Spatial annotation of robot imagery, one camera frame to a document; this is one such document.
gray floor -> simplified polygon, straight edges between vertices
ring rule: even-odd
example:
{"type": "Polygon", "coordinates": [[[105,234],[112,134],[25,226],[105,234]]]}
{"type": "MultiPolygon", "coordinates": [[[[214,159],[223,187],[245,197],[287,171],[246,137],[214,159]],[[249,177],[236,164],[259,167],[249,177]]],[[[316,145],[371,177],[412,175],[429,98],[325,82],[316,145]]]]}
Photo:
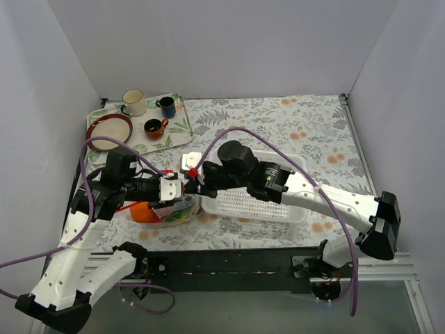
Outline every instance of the gray floor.
{"type": "MultiPolygon", "coordinates": [[[[166,295],[146,299],[158,308],[170,302],[166,295]]],[[[329,307],[286,292],[178,293],[175,308],[161,316],[120,300],[117,289],[102,297],[81,333],[420,333],[403,282],[360,283],[354,318],[349,298],[329,307]]]]}

floral tablecloth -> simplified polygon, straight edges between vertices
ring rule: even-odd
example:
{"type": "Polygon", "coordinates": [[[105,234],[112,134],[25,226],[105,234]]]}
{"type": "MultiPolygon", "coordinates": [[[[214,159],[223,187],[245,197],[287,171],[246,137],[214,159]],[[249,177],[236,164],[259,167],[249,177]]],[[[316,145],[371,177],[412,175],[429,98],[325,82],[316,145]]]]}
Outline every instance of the floral tablecloth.
{"type": "MultiPolygon", "coordinates": [[[[183,153],[203,152],[224,129],[241,126],[260,134],[283,152],[304,157],[309,174],[318,181],[347,191],[370,193],[337,96],[186,100],[186,109],[193,140],[148,154],[147,158],[160,169],[178,171],[183,153]]],[[[265,149],[244,132],[231,132],[225,139],[236,139],[252,149],[265,149]]],[[[90,165],[88,169],[98,167],[90,165]]],[[[309,212],[303,223],[268,223],[204,213],[193,221],[159,229],[145,228],[128,221],[127,214],[116,214],[94,252],[111,252],[113,246],[125,241],[152,251],[317,246],[324,239],[342,234],[336,220],[316,212],[309,212]]]]}

tray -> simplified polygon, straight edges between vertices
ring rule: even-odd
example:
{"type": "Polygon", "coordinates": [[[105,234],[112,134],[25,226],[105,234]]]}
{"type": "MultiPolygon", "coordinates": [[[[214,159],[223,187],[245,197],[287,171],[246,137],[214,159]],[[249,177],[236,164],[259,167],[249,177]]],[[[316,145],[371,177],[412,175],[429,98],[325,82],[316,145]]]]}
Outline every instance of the tray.
{"type": "MultiPolygon", "coordinates": [[[[186,106],[182,95],[172,93],[145,99],[147,102],[147,113],[139,117],[129,117],[133,123],[133,133],[126,141],[126,144],[141,154],[173,148],[179,145],[187,144],[193,138],[193,130],[188,120],[186,106]],[[144,132],[144,124],[152,118],[164,119],[160,108],[155,105],[155,101],[165,96],[171,96],[175,100],[176,115],[168,120],[168,126],[165,128],[164,135],[155,141],[148,139],[144,132]]],[[[106,108],[93,111],[87,118],[86,127],[89,126],[104,115],[110,113],[120,113],[122,103],[109,104],[106,108]]],[[[88,148],[88,161],[94,165],[105,164],[108,152],[100,152],[88,148]]]]}
{"type": "MultiPolygon", "coordinates": [[[[277,164],[291,167],[291,164],[274,152],[252,150],[260,161],[273,161],[277,164]]],[[[221,164],[218,150],[213,150],[209,160],[221,164]]],[[[306,161],[294,154],[286,154],[304,170],[306,161]]],[[[217,198],[202,198],[202,208],[210,214],[236,218],[248,218],[259,221],[280,221],[283,223],[301,223],[307,218],[307,210],[301,207],[290,207],[273,202],[262,202],[253,198],[245,188],[230,189],[218,192],[217,198]]]]}

cup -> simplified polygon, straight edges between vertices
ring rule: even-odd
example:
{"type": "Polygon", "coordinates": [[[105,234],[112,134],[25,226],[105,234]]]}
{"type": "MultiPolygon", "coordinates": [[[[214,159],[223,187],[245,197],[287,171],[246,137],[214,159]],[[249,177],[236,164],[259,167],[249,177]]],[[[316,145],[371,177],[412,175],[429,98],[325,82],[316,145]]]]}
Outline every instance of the cup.
{"type": "Polygon", "coordinates": [[[145,102],[143,93],[138,89],[131,89],[122,96],[124,105],[120,111],[127,116],[138,117],[147,112],[147,102],[145,102]]]}
{"type": "Polygon", "coordinates": [[[144,124],[144,131],[148,138],[155,140],[164,135],[164,129],[168,125],[168,119],[164,118],[162,122],[153,118],[144,124]]]}
{"type": "Polygon", "coordinates": [[[157,100],[156,105],[161,108],[162,115],[165,118],[173,118],[176,115],[175,101],[170,96],[157,100]]]}

brown mug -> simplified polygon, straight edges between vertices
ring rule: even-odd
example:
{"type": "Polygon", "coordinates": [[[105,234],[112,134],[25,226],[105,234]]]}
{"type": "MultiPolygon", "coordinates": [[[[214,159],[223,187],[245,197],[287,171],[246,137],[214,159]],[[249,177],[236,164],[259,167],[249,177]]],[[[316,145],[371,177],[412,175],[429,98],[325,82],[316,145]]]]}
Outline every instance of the brown mug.
{"type": "Polygon", "coordinates": [[[144,124],[144,131],[148,138],[152,140],[159,139],[164,135],[164,129],[167,125],[167,118],[164,118],[162,121],[153,118],[144,124]]]}

